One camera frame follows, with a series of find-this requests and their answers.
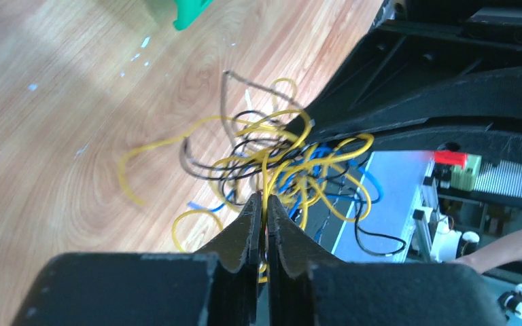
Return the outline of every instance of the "yellow wire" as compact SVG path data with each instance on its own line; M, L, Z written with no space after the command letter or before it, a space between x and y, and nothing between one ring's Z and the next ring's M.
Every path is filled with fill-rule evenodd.
M289 79L289 78L279 78L279 79L276 79L271 84L271 87L274 88L275 85L279 82L289 83L289 85L292 88L291 97L294 98L296 96L297 85L296 85L295 81L293 81L292 79ZM273 102L274 109L277 108L278 103L277 103L277 97L275 95L272 95L272 102ZM269 125L263 124L263 122L269 121L270 119L272 119L274 117L278 117L280 115L285 115L285 114L291 114L291 113L297 113L304 122L304 129L299 137L296 136L295 134L292 134L291 132L285 131L283 128L276 128L274 126L269 126ZM150 144L147 144L144 146L140 146L138 148L131 150L130 152L123 155L123 157L121 158L121 160L119 161L119 164L118 164L119 184L120 184L121 188L123 189L124 193L136 204L139 204L139 205L145 204L145 202L142 199L140 199L138 196L136 196L133 193L131 187L129 186L129 184L127 182L126 175L125 175L126 174L126 165L130 159L134 158L135 156L138 156L139 154L141 154L145 151L149 151L149 150L155 149L157 147L161 147L163 145L169 145L172 143L182 141L185 137L188 137L189 135L191 135L202 124L212 121L212 120L222 120L222 119L231 120L231 121L238 122L240 124L247 125L246 128L242 129L241 131L238 131L235 134L236 137L239 137L239 136L242 136L245 134L260 132L260 133L276 134L278 136L283 137L284 139L287 139L288 141L290 141L292 143L288 147L282 147L279 145L272 146L272 147L266 147L259 151L246 153L247 157L230 156L227 158L222 158L222 159L218 160L217 162L213 163L213 167L222 166L224 168L229 167L230 164L235 163L235 162L250 162L252 160L255 160L258 163L260 163L261 172L262 172L261 174L262 174L262 191L263 191L263 193L262 193L262 195L263 195L262 196L263 223L266 223L269 195L271 193L277 193L278 188L282 187L284 185L284 183L291 176L293 176L295 174L296 175L294 177L294 180L295 180L296 184L292 188L292 191L288 192L287 194L278 194L278 196L279 196L279 199L281 200L281 202L287 206L294 205L294 203L296 202L296 200L294 198L297 195L299 195L301 197L301 203L300 203L301 209L302 209L302 216L301 216L301 222L300 222L301 229L304 230L307 226L309 207L314 205L315 203L319 202L320 200L323 200L325 205L333 212L333 214L336 215L337 217L339 217L340 219L342 219L344 221L350 221L350 222L355 221L355 219L348 219L344 215L340 214L333 207L331 202L326 198L326 195L324 193L324 190L326 187L326 182L327 182L326 180L319 184L312 178L306 177L306 175L308 173L312 172L313 167L319 166L319 165L322 165L321 176L320 176L322 179L324 179L324 177L327 175L329 167L337 170L338 172L343 172L344 170L340 166L337 166L336 163L342 162L345 160L350 160L352 158L355 158L355 157L363 154L365 151L367 151L371 147L372 142L373 142L373 136L370 134L360 134L356 138L345 139L345 140L341 141L334 148L332 153L330 155L328 155L326 158L316 158L316 159L310 160L309 158L311 157L312 153L318 147L318 144L314 144L304 151L304 160L303 160L302 164L299 164L297 166L290 166L290 164L292 163L291 160L282 162L275 170L272 171L273 175L270 178L269 171L268 171L268 164L280 161L287 153L290 153L292 150L294 150L296 148L304 147L305 139L308 137L308 135L311 131L312 121L311 121L311 118L309 117L309 115L307 115L307 113L303 110L293 109L292 107L290 107L289 109L282 110L282 111L274 112L256 122L250 122L250 121L245 121L245 120L234 120L230 117L222 117L222 116L218 116L218 115L215 115L212 117L206 117L206 118L203 118L203 119L195 122L187 131L183 132L179 136L176 136L176 137L173 137L170 139L161 140L161 141L156 141L156 142L153 142L153 143L150 143ZM356 139L365 140L365 144L361 148L359 148L351 153L344 153L341 155L336 155L337 151L340 148L342 148L344 145L346 145ZM281 153L279 153L278 155L271 157L271 152L274 149L282 149L283 151ZM221 172L220 173L221 177L226 176L228 174L228 171L221 170L219 172ZM285 173L285 174L283 175L281 182L278 184L277 179L281 173ZM213 175L213 170L210 170L209 176L211 177L212 175ZM369 196L369 193L367 192L365 187L359 181L357 181L353 176L346 174L345 177L348 180L350 180L350 182L354 183L365 196L366 210L365 210L365 213L360 217L360 220L363 220L367 217L367 215L369 214L369 212L371 210L371 198ZM256 179L257 179L256 187L259 189L259 187L258 187L259 176L258 175L256 175ZM315 190L315 195L312 198L308 198L307 183L309 183L309 186ZM213 183L213 181L209 182L209 187L211 188L211 191L229 209L231 209L235 212L240 211L240 209L238 207L236 207L231 202L229 202L220 193L220 191L218 190L217 186ZM232 188L237 189L238 187L239 187L239 182L235 181L232 184ZM183 247L181 246L181 244L177 238L177 224L183 218L187 217L188 215L198 214L198 213L203 213L203 214L206 214L206 215L214 218L219 229L221 229L221 230L223 229L223 225L222 225L222 222L219 219L219 217L217 217L214 213L212 213L211 211L208 211L208 210L203 210L203 209L192 210L192 211L188 211L188 212L185 212L185 213L179 215L173 222L172 234L173 234L173 243L175 244L177 249L181 252L185 252L185 250L183 249ZM265 272L267 270L267 268L268 268L267 264L263 261L260 266L259 273L262 274L263 272ZM266 281L267 281L267 276L263 276L263 277L259 278L259 283L265 283Z
M206 122L213 121L213 120L223 120L223 119L236 121L236 122L239 122L239 123L242 123L242 124L252 124L252 122L249 122L249 121L246 121L246 120L238 120L238 119L234 120L231 117L222 117L220 115L213 115L211 117L204 117L203 119L200 119L197 122L195 122L191 127L189 127L189 129L187 129L187 131L183 132L179 136L176 136L176 137L173 137L173 138L169 138L169 139L163 139L161 141L155 141L153 143L137 147L135 149L132 149L130 152L126 153L125 155L123 155L121 157L121 160L118 163L119 185L123 189L123 192L135 204L138 204L139 206L145 205L145 201L142 200L137 195L135 195L135 193L133 192L133 190L131 189L131 187L130 187L128 181L127 181L127 178L126 178L126 175L125 175L126 174L126 169L127 169L127 162L130 159L134 158L135 156L138 156L139 154L141 154L143 152L150 151L150 150L153 150L155 148L159 148L159 147L164 146L164 145L170 145L170 144L182 141L184 138L186 138L189 135L191 135L197 128L199 128L201 125L203 125ZM262 126L262 127L263 128L268 128L268 129L272 128L271 126Z
M305 227L307 227L307 220L309 219L309 205L307 202L307 189L305 187L301 187L301 223L299 227L303 231L305 231Z
M289 84L289 86L291 86L291 96L289 97L295 98L297 96L297 83L291 78L277 78L273 81L273 83L271 83L271 88L275 89L275 86L281 82L286 82ZM273 104L273 110L277 110L279 108L279 103L277 103L277 96L275 96L274 94L271 95L271 102Z
M194 209L192 211L187 211L187 212L177 216L177 218L173 222L173 227L171 228L171 233L172 233L172 236L173 236L173 244L175 244L175 247L177 247L177 250L181 251L182 253L185 253L186 251L181 246L181 243L177 239L177 224L179 224L179 222L182 219L184 219L185 217L187 217L189 215L193 215L193 214L205 214L205 215L208 215L208 216L212 217L215 220L215 223L217 223L217 226L219 227L219 229L221 231L223 231L223 223L221 222L219 217L217 217L217 215L213 214L211 211L208 211L206 209Z

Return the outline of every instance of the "metal plate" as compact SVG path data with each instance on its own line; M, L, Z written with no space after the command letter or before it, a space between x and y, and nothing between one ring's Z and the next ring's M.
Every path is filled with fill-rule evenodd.
M432 153L427 151L379 151L373 153L366 169L373 174L384 189L384 199L375 204L371 213L361 222L369 232L397 236L408 245L411 243L414 223L411 215L421 205L421 184L432 163ZM368 180L362 180L367 189L374 189ZM374 190L370 195L376 198ZM362 237L368 249L376 252L396 250L398 243L392 240ZM344 261L354 262L404 262L407 250L392 257L373 257L363 252L355 241L353 224L344 222L332 252Z
M507 161L497 167L484 164L474 191L522 198L522 165Z

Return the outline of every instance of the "red connector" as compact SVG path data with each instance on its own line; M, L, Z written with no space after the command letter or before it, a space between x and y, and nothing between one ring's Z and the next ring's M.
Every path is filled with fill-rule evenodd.
M465 164L467 164L467 154L455 153L452 151L435 151L434 159L435 163L446 165L460 165L461 168L465 168Z

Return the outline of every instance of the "wood grain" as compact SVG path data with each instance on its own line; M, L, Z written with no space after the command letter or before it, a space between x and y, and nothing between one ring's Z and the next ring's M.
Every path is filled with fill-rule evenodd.
M175 251L175 216L189 200L217 202L184 174L172 145L130 162L130 183L149 203L135 206L117 182L120 156L216 114L224 69L263 84L291 77L307 104L380 2L215 0L177 32L173 1L0 0L0 325L56 254ZM244 89L231 84L230 111L245 108ZM265 94L253 102L269 105ZM210 123L192 144L211 160L228 141ZM190 250L217 233L206 217L179 226Z

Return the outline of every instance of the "white capacitor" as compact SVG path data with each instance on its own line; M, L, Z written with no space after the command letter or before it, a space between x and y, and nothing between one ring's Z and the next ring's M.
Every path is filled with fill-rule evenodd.
M473 232L473 231L467 231L463 233L462 239L471 242L471 243L479 243L479 234Z

